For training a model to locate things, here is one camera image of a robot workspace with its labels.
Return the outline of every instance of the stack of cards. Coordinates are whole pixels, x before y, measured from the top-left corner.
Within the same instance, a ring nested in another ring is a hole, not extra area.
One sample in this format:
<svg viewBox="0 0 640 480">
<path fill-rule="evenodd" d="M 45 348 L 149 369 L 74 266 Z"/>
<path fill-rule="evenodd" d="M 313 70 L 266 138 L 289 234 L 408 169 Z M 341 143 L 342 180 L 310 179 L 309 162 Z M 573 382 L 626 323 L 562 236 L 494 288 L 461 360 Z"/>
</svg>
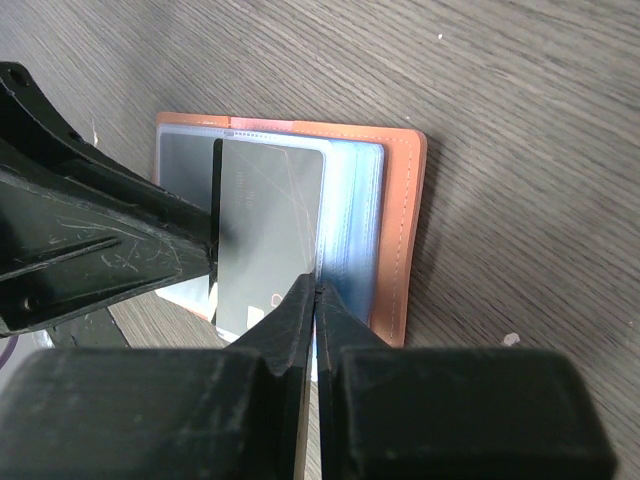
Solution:
<svg viewBox="0 0 640 480">
<path fill-rule="evenodd" d="M 220 221 L 216 282 L 202 277 L 157 293 L 233 341 L 313 271 L 357 318 L 402 345 L 424 136 L 296 128 L 302 123 L 159 115 L 156 182 L 203 210 L 213 202 Z"/>
</svg>

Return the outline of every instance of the card holder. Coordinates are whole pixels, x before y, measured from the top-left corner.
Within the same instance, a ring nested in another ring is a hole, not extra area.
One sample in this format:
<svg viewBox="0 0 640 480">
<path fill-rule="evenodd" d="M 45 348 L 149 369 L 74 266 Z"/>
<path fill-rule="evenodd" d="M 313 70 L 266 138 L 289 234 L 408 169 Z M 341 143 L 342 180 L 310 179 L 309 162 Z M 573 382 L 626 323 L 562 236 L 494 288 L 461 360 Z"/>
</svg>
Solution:
<svg viewBox="0 0 640 480">
<path fill-rule="evenodd" d="M 334 147 L 337 161 L 327 165 L 327 176 L 338 180 L 325 192 L 320 238 L 326 245 L 318 252 L 316 271 L 368 324 L 377 273 L 384 149 L 351 142 L 337 142 Z"/>
<path fill-rule="evenodd" d="M 411 259 L 427 165 L 427 139 L 417 130 L 163 112 L 158 124 L 288 132 L 372 142 L 385 149 L 379 254 L 370 328 L 392 346 L 406 333 Z"/>
</svg>

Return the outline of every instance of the brown leather case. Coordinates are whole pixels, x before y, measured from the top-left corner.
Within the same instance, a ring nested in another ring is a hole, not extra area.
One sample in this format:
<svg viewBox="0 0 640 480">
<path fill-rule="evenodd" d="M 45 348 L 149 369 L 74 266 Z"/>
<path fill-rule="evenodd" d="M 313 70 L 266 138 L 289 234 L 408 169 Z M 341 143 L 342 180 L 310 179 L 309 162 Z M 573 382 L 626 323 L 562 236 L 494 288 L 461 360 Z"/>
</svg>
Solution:
<svg viewBox="0 0 640 480">
<path fill-rule="evenodd" d="M 376 295 L 370 327 L 389 345 L 394 347 L 404 345 L 411 259 L 427 165 L 427 139 L 422 132 L 307 121 L 159 113 L 157 124 L 166 123 L 282 131 L 383 145 L 385 181 Z"/>
</svg>

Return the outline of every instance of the leather wallet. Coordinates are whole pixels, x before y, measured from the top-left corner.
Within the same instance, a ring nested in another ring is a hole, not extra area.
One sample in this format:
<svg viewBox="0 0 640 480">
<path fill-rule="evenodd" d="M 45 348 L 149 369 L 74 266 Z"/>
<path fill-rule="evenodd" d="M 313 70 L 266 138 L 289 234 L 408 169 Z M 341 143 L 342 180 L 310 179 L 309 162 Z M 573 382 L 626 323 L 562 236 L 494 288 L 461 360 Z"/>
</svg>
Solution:
<svg viewBox="0 0 640 480">
<path fill-rule="evenodd" d="M 427 139 L 422 132 L 172 112 L 159 113 L 157 123 L 279 131 L 383 145 L 386 158 L 378 271 L 369 326 L 389 345 L 404 345 L 411 259 L 427 165 Z"/>
</svg>

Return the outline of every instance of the screw hole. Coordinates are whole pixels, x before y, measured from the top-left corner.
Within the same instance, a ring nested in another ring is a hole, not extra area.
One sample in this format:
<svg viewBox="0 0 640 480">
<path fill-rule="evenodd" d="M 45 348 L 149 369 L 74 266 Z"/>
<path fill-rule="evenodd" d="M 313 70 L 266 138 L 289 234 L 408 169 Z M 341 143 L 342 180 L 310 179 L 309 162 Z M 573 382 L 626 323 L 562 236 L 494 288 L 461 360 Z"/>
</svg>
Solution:
<svg viewBox="0 0 640 480">
<path fill-rule="evenodd" d="M 37 298 L 34 297 L 25 297 L 22 300 L 22 309 L 25 312 L 33 312 L 35 309 L 38 308 L 38 305 L 40 304 L 40 302 L 38 302 Z"/>
<path fill-rule="evenodd" d="M 9 69 L 9 76 L 11 77 L 11 80 L 13 80 L 15 83 L 17 83 L 21 87 L 29 86 L 29 80 L 27 80 L 27 78 L 22 74 L 22 72 L 19 72 L 18 70 Z"/>
<path fill-rule="evenodd" d="M 78 132 L 74 132 L 72 130 L 69 132 L 69 136 L 71 137 L 72 140 L 75 140 L 76 142 L 84 142 L 84 140 L 82 140 L 82 137 Z"/>
</svg>

